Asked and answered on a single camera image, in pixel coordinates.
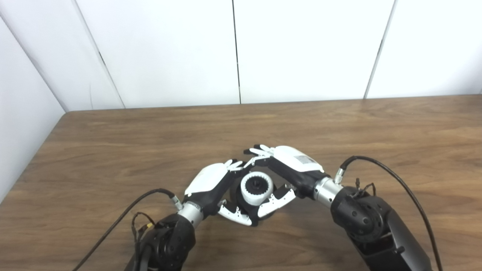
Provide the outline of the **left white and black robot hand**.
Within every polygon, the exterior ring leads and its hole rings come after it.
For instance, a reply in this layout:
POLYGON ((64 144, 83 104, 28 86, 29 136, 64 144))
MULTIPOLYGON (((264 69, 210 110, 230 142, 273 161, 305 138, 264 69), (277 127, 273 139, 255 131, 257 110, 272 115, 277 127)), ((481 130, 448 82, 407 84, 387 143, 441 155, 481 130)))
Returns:
POLYGON ((239 206, 223 199, 234 181, 248 174, 251 167, 236 159, 206 166, 185 190, 178 214, 194 229, 209 216, 217 214, 244 226, 258 226, 247 214, 242 214, 239 206))

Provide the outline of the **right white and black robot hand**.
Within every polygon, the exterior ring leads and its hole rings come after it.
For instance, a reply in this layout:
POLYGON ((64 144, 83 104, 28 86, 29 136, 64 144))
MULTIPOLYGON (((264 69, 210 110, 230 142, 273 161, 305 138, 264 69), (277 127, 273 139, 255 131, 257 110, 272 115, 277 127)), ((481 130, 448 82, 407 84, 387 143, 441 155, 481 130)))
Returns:
POLYGON ((255 208, 258 218, 273 213, 296 197, 315 200, 316 185, 328 176, 317 161, 291 146, 269 148, 265 145, 255 145, 245 149, 243 153, 253 155, 245 168, 267 167, 288 182, 255 208))

